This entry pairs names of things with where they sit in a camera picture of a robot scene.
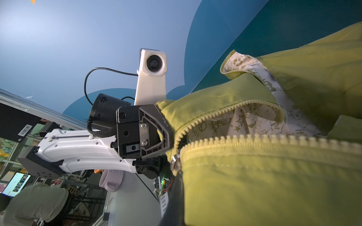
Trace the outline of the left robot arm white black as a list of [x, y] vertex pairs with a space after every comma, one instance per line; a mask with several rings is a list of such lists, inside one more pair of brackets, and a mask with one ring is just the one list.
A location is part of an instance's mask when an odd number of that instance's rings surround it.
[[55, 179], [82, 170], [123, 170], [158, 177], [173, 137], [156, 106], [165, 95], [136, 98], [134, 104], [99, 94], [92, 105], [87, 129], [53, 129], [37, 146], [18, 158], [29, 174]]

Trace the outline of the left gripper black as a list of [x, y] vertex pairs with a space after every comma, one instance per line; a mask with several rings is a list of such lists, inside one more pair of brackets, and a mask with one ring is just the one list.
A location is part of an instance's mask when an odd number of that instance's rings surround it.
[[[173, 133], [155, 105], [122, 106], [116, 110], [117, 151], [121, 170], [136, 173], [133, 162], [165, 154], [174, 145]], [[172, 185], [169, 203], [159, 226], [185, 226], [183, 172]]]

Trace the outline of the metal zipper pull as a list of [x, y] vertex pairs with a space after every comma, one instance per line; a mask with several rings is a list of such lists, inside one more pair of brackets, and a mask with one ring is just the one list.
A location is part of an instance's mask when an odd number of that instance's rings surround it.
[[176, 174], [181, 169], [182, 169], [181, 157], [180, 157], [180, 154], [177, 153], [177, 154], [173, 155], [171, 158], [170, 170]]

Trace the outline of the green jacket with printed lining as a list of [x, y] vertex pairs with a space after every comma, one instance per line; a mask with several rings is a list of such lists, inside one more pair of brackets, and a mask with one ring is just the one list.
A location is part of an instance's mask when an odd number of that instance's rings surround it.
[[362, 24], [256, 58], [232, 51], [220, 72], [224, 84], [157, 103], [185, 225], [361, 225]]

